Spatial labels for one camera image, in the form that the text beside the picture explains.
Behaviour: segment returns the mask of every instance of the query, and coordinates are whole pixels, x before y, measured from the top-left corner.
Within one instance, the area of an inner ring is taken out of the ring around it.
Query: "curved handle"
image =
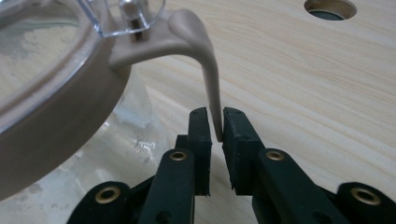
[[[117,70],[129,64],[171,54],[189,56],[198,61],[203,67],[216,137],[221,142],[219,69],[204,25],[193,12],[181,9],[165,11],[149,31],[149,39],[144,41],[131,42],[128,36],[119,36],[110,56],[110,67]]]

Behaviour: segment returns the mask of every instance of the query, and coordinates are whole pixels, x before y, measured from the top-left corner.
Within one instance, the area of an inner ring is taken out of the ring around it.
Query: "light wood tabletop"
[[[222,106],[243,110],[267,147],[288,152],[325,189],[358,181],[396,200],[396,2],[352,3],[357,13],[345,21],[310,15],[304,0],[172,0],[166,8],[201,18]],[[137,69],[173,143],[189,112],[207,106],[200,65],[174,56]],[[212,151],[212,196],[197,198],[195,222],[255,223],[251,199],[231,190],[221,144]]]

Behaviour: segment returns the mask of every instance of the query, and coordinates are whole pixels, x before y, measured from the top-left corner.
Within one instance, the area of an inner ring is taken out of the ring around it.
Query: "wood grain surface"
[[[352,3],[358,12],[346,21],[313,17],[304,0],[172,0],[166,8],[202,19],[222,106],[243,110],[267,147],[287,151],[325,189],[359,181],[396,200],[396,2]],[[200,65],[174,56],[137,69],[174,142],[189,112],[207,105]],[[196,223],[256,222],[250,198],[231,191],[221,144],[211,194],[197,198]]]

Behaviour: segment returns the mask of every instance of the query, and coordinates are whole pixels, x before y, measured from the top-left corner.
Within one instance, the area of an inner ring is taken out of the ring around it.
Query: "glass pot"
[[[221,140],[205,27],[192,12],[163,5],[0,1],[0,223],[63,223],[93,186],[134,186],[155,173],[169,145],[134,63],[169,54],[197,60]]]

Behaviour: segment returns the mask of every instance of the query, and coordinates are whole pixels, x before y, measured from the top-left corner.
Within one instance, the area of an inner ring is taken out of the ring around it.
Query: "metal ring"
[[[265,156],[267,156],[268,159],[273,160],[273,161],[283,161],[285,157],[282,155],[282,153],[277,152],[277,151],[269,151],[265,153]]]
[[[184,161],[187,158],[187,154],[185,152],[177,151],[172,153],[170,158],[173,161]]]
[[[96,193],[97,203],[111,203],[120,196],[120,189],[116,186],[105,187]]]
[[[368,189],[353,188],[350,190],[350,193],[361,203],[366,203],[370,205],[381,204],[381,200],[379,199],[379,197]]]

